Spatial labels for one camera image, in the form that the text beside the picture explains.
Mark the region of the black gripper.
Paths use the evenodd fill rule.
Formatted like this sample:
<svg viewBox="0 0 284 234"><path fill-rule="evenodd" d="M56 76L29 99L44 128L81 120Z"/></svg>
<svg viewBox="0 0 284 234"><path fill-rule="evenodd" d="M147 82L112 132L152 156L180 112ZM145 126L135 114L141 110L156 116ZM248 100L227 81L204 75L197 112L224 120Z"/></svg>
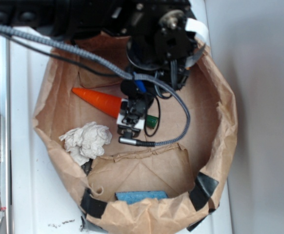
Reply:
<svg viewBox="0 0 284 234"><path fill-rule="evenodd" d="M175 91L182 89L189 77L186 59L181 58L169 61L154 71L154 77L165 82Z"/></svg>

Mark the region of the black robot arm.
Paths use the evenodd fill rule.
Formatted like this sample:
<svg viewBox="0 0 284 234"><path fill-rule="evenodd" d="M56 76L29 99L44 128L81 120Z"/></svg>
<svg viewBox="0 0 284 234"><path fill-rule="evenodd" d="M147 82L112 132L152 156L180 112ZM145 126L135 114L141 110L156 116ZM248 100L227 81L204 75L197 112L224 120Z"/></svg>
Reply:
<svg viewBox="0 0 284 234"><path fill-rule="evenodd" d="M28 26L58 40L101 32L129 37L132 68L155 74L174 89L189 76L197 43L185 26L193 18L187 0L0 0L2 25Z"/></svg>

